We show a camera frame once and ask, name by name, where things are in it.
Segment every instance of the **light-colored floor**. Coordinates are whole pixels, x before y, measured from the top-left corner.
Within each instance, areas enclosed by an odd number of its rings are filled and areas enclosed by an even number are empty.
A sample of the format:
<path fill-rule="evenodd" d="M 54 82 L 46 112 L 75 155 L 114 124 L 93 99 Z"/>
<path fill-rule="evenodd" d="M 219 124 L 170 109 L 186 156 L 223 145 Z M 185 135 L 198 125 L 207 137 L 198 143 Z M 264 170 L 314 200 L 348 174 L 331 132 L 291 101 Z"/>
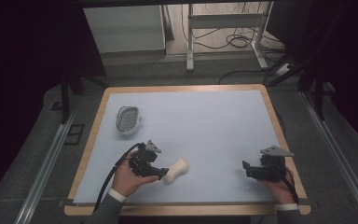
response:
<path fill-rule="evenodd" d="M 193 14 L 231 14 L 231 13 L 256 13 L 257 10 L 262 12 L 266 8 L 267 2 L 250 2 L 250 3 L 218 3 L 218 4 L 195 4 L 193 6 Z M 166 42 L 166 54 L 167 55 L 181 55 L 186 54 L 187 47 L 187 15 L 188 5 L 173 5 L 169 6 L 169 12 L 172 18 L 172 28 L 174 32 L 174 40 Z M 193 35 L 199 37 L 210 33 L 212 30 L 194 30 Z M 195 43 L 201 43 L 203 45 L 220 48 L 227 44 L 227 37 L 233 35 L 246 35 L 250 39 L 252 36 L 255 38 L 256 32 L 249 28 L 239 27 L 238 29 L 220 29 L 209 35 L 200 38 L 193 38 Z M 273 38 L 274 36 L 265 32 L 263 36 Z M 233 42 L 237 46 L 244 46 L 246 42 L 240 40 L 234 40 Z M 263 37 L 261 44 L 271 49 L 283 49 L 284 46 L 281 42 L 273 41 Z M 250 51 L 252 47 L 250 45 L 245 48 L 235 48 L 228 45 L 221 49 L 209 49 L 202 45 L 194 45 L 194 53 L 206 53 L 206 52 L 241 52 Z"/>

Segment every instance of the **sleeve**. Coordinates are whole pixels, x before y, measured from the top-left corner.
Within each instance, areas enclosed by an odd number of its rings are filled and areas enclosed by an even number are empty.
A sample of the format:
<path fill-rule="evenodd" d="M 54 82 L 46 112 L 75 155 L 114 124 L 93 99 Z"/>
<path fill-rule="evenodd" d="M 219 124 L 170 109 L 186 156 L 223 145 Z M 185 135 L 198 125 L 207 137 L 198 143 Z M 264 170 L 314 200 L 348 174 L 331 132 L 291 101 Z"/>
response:
<path fill-rule="evenodd" d="M 98 209 L 86 220 L 85 224 L 118 224 L 118 217 L 124 200 L 117 198 L 117 196 L 114 197 L 112 193 L 109 192 L 104 197 Z"/>
<path fill-rule="evenodd" d="M 302 224 L 302 216 L 297 204 L 276 205 L 279 224 Z"/>

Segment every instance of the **gray sleeve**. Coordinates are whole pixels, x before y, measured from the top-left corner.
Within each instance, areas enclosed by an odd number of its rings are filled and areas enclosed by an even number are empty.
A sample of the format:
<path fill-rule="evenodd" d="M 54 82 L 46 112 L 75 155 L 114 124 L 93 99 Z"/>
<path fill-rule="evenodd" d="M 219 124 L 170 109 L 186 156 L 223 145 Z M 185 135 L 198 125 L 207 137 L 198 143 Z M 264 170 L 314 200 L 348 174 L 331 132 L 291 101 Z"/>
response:
<path fill-rule="evenodd" d="M 279 224 L 302 224 L 299 210 L 277 211 Z"/>
<path fill-rule="evenodd" d="M 85 224 L 118 224 L 118 216 L 122 207 L 123 203 L 106 194 L 98 209 L 86 220 Z"/>

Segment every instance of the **hand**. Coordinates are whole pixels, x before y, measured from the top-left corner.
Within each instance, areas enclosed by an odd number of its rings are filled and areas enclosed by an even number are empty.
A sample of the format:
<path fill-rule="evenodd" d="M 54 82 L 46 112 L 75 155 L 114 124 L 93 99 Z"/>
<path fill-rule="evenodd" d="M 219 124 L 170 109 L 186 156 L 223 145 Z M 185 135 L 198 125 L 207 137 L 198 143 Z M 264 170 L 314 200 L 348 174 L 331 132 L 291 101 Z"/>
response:
<path fill-rule="evenodd" d="M 135 152 L 124 160 L 117 168 L 113 178 L 112 189 L 124 197 L 132 195 L 143 184 L 148 184 L 158 180 L 157 175 L 141 177 L 133 173 L 129 166 L 129 158 Z"/>
<path fill-rule="evenodd" d="M 293 172 L 287 170 L 286 172 L 286 179 L 289 183 L 294 186 L 293 180 Z M 283 181 L 278 182 L 271 182 L 267 180 L 257 180 L 267 186 L 269 191 L 271 192 L 272 196 L 274 197 L 277 204 L 287 204 L 287 203 L 294 203 L 295 199 L 293 198 L 292 194 L 290 193 L 289 188 L 283 183 Z"/>

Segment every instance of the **white paper sheet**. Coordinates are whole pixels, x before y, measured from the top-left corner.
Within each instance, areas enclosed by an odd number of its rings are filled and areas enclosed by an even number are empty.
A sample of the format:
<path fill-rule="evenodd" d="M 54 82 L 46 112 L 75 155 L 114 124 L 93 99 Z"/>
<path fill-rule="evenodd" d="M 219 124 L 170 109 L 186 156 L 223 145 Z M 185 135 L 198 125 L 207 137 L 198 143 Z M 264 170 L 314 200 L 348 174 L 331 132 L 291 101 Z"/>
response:
<path fill-rule="evenodd" d="M 116 114 L 125 105 L 137 106 L 142 116 L 130 136 L 116 129 Z M 170 185 L 161 180 L 140 187 L 127 203 L 272 201 L 241 166 L 242 160 L 259 166 L 260 149 L 279 145 L 260 91 L 192 91 L 111 94 L 74 203 L 95 203 L 114 163 L 149 139 L 162 150 L 153 166 L 184 158 L 190 168 Z"/>

